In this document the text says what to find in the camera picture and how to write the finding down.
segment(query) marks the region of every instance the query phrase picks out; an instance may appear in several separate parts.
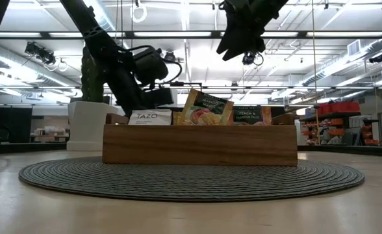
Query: wooden box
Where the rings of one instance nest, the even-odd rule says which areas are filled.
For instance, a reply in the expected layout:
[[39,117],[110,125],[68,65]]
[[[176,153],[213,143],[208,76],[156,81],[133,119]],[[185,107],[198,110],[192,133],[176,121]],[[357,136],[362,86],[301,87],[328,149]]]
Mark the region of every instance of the wooden box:
[[103,162],[296,166],[296,128],[294,125],[107,124]]

